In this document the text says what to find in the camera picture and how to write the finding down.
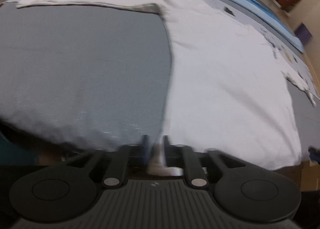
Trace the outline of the white long-sleeve shirt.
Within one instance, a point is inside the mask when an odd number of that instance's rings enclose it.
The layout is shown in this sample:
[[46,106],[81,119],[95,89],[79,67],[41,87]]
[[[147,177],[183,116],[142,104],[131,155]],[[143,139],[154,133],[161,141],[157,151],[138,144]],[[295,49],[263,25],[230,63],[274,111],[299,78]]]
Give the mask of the white long-sleeve shirt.
[[21,0],[158,13],[172,71],[162,133],[173,144],[220,150],[268,170],[297,166],[302,146],[287,89],[307,83],[254,27],[204,0]]

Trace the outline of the purple box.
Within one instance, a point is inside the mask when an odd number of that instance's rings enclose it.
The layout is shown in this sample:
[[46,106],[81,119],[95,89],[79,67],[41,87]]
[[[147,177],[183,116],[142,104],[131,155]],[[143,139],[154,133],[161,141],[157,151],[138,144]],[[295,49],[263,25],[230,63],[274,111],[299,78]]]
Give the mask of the purple box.
[[303,46],[306,46],[310,42],[310,40],[312,39],[311,32],[308,30],[306,25],[304,25],[303,23],[301,23],[296,28],[294,33],[295,33],[296,37],[301,41]]

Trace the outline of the grey patterned bed sheet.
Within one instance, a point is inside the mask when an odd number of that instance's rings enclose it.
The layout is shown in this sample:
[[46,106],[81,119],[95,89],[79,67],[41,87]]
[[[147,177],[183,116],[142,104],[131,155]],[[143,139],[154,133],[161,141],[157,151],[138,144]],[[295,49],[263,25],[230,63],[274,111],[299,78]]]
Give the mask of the grey patterned bed sheet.
[[[1,121],[59,145],[114,150],[163,136],[172,54],[158,13],[99,5],[1,7]],[[300,51],[230,0],[204,0],[254,27],[310,93],[287,82],[302,146],[319,145],[319,98]]]

